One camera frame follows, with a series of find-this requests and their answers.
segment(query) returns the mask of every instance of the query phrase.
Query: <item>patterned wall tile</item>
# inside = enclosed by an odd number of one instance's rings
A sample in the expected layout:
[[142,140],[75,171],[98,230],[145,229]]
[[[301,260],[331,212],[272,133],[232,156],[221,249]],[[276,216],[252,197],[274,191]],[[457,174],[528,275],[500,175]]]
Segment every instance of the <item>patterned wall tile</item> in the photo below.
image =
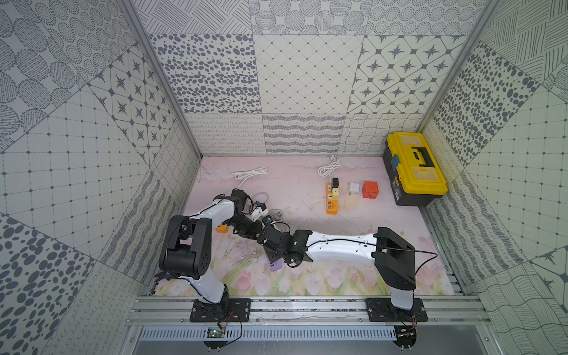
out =
[[149,34],[249,34],[247,0],[134,0]]
[[150,35],[185,113],[260,112],[252,36]]
[[542,82],[542,85],[568,102],[568,50],[566,57]]
[[426,211],[462,285],[527,260],[466,170]]
[[539,87],[467,166],[527,257],[568,245],[567,120],[565,102]]
[[149,285],[158,268],[157,252],[164,242],[176,204],[153,171],[149,171],[125,210],[99,261]]
[[344,114],[361,40],[254,35],[262,113]]
[[134,44],[87,83],[146,164],[168,136],[174,114],[154,71]]
[[464,40],[464,36],[365,36],[348,112],[425,113]]
[[485,0],[373,0],[367,31],[376,35],[467,35]]
[[254,34],[362,35],[372,0],[249,0]]
[[149,169],[88,87],[0,160],[0,208],[93,257]]
[[345,115],[262,115],[267,153],[335,154]]
[[467,165],[537,86],[480,42],[432,118],[454,153]]
[[86,81],[135,42],[115,0],[33,0],[30,6]]
[[568,316],[530,263],[478,281],[479,295],[509,354],[561,354],[568,351]]
[[202,154],[266,154],[261,114],[186,114]]
[[422,114],[347,115],[338,154],[382,156],[386,139],[394,132],[416,132]]
[[0,10],[0,151],[43,120],[85,83],[26,6]]
[[565,0],[503,0],[482,41],[538,82],[568,55]]
[[148,288],[97,262],[43,354],[110,354],[136,296]]
[[560,304],[560,308],[568,314],[567,257],[568,246],[545,253],[531,260],[531,264],[546,288]]
[[64,324],[94,259],[4,214],[0,225],[2,350],[39,354]]
[[183,129],[178,120],[174,119],[170,135],[156,153],[150,167],[178,208],[184,203],[199,168],[199,157]]
[[436,162],[446,178],[446,182],[448,184],[451,183],[463,170],[463,165],[452,151],[452,148],[446,141],[446,138],[444,138],[442,132],[440,132],[436,122],[429,121],[426,126],[424,126],[422,134],[424,138],[426,138],[426,142],[428,142],[428,146],[434,154]]

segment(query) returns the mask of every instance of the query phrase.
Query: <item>floral printed mat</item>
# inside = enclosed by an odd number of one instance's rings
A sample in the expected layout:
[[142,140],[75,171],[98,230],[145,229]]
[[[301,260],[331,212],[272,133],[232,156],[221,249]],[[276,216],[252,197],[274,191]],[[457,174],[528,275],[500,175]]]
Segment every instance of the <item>floral printed mat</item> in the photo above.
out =
[[[396,206],[389,187],[382,159],[342,158],[343,168],[334,172],[340,180],[340,203],[337,215],[324,210],[322,186],[327,179],[318,177],[315,170],[326,164],[328,158],[258,158],[258,157],[205,157],[199,176],[187,204],[186,215],[206,206],[220,193],[229,194],[238,183],[230,172],[267,166],[269,176],[253,177],[243,184],[249,195],[269,193],[268,208],[284,210],[284,221],[296,229],[311,229],[322,233],[360,235],[376,231],[380,225],[391,228],[407,239],[417,250],[436,251],[424,220],[417,207]],[[377,181],[379,197],[362,199],[348,195],[349,181]],[[233,296],[256,295],[388,295],[385,284],[376,268],[369,265],[322,260],[303,262],[297,268],[284,264],[282,269],[270,271],[268,258],[262,246],[253,240],[228,233],[212,233],[214,254],[211,268],[229,288]],[[417,253],[416,266],[428,258]],[[439,258],[420,269],[416,277],[417,295],[453,295],[452,285]],[[184,280],[161,280],[156,295],[194,295]]]

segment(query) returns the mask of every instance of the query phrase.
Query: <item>wavy line pattern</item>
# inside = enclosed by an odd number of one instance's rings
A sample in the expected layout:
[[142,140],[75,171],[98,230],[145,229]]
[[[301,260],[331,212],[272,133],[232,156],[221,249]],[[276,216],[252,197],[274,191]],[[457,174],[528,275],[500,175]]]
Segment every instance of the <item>wavy line pattern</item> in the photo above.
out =
[[335,154],[345,115],[263,115],[267,153]]
[[526,261],[465,170],[427,211],[466,285]]
[[568,316],[530,262],[480,280],[468,289],[479,294],[507,352],[568,351]]
[[129,208],[101,261],[149,285],[157,267],[159,244],[176,204],[150,170]]
[[421,118],[422,114],[348,114],[339,153],[382,156],[389,134],[416,132]]

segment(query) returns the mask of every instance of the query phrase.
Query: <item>star pattern tile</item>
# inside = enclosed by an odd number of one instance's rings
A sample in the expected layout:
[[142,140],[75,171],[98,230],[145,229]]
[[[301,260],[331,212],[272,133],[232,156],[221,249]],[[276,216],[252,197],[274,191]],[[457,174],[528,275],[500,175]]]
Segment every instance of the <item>star pattern tile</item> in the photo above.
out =
[[464,36],[365,36],[348,113],[425,113],[464,40]]
[[88,85],[146,164],[152,164],[174,114],[137,44]]

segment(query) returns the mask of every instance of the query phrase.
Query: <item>black mounting plate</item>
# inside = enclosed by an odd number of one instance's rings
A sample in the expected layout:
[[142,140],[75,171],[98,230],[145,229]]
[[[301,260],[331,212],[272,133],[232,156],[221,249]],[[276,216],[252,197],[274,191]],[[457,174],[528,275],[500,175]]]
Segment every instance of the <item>black mounting plate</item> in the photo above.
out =
[[[194,310],[192,310],[189,316],[189,321],[192,323],[218,322],[219,319],[215,319],[211,312],[207,311],[207,304],[198,299],[193,301]],[[243,323],[248,321],[250,316],[250,298],[231,298],[229,299],[229,307],[233,309],[233,316],[229,319],[229,322],[239,322],[239,318]]]
[[413,315],[416,316],[416,321],[428,321],[424,303],[420,298],[414,299],[412,309],[409,311],[394,307],[390,298],[367,298],[365,304],[369,321],[411,322]]

